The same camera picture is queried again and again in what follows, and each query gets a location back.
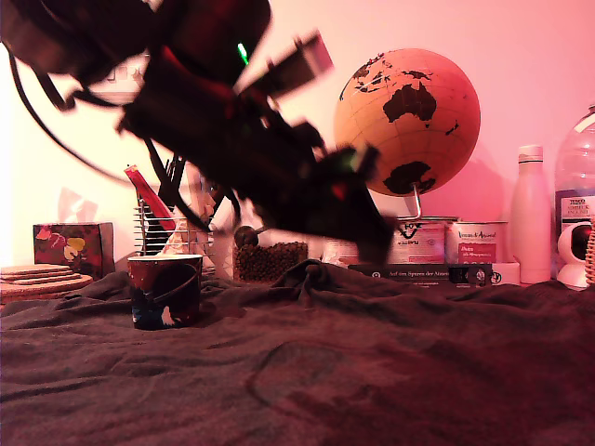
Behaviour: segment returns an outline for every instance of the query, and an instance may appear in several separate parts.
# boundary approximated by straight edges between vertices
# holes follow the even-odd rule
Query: pink wall
[[[273,24],[245,79],[292,45],[293,37],[318,28],[335,62],[320,82],[282,102],[288,120],[307,117],[333,143],[333,114],[338,94],[362,63],[381,51],[404,47],[440,53],[461,67],[482,106],[482,128],[475,152],[448,184],[423,197],[427,215],[465,219],[506,219],[517,175],[517,148],[544,146],[545,168],[553,190],[553,167],[566,132],[595,101],[591,0],[459,0],[425,2],[367,0],[271,0]],[[1,54],[3,160],[12,157],[9,184],[12,210],[10,256],[2,263],[33,260],[32,224],[57,216],[57,197],[66,187],[99,205],[98,219],[116,227],[116,256],[132,251],[132,190],[90,173],[63,154],[36,127],[7,85],[6,52]],[[60,115],[26,73],[32,102],[65,140],[113,172],[139,164],[150,175],[142,144],[118,137],[112,127],[118,113],[83,106]],[[68,82],[62,81],[67,89]],[[8,173],[0,172],[3,177]],[[8,182],[5,180],[3,190]],[[387,212],[402,212],[403,201],[375,196]]]

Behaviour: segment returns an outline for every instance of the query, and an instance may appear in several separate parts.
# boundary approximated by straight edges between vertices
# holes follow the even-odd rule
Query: white container
[[[387,263],[444,263],[444,236],[448,220],[426,217],[403,223],[392,238]]]
[[[507,261],[506,221],[457,221],[446,230],[446,263]]]
[[[411,223],[402,223],[395,231],[387,264],[444,263],[445,233],[455,217],[427,216]],[[326,239],[324,263],[346,267],[359,264],[357,245],[337,239]]]
[[[510,252],[521,265],[521,283],[551,277],[551,207],[543,148],[519,148],[519,179],[510,209]]]

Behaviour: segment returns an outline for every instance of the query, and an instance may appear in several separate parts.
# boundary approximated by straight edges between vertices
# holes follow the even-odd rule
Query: green led light
[[[238,52],[240,53],[240,57],[242,58],[244,63],[247,65],[248,64],[248,52],[245,50],[244,44],[242,44],[242,43],[238,44]]]

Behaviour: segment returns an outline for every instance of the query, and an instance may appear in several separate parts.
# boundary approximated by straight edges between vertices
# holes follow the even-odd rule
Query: tissue box
[[[35,263],[67,265],[100,279],[115,271],[112,223],[33,225]]]

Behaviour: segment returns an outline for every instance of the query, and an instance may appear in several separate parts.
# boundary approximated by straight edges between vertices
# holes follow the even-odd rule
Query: bottle cap
[[[525,161],[543,161],[543,147],[532,144],[519,148],[519,163]]]

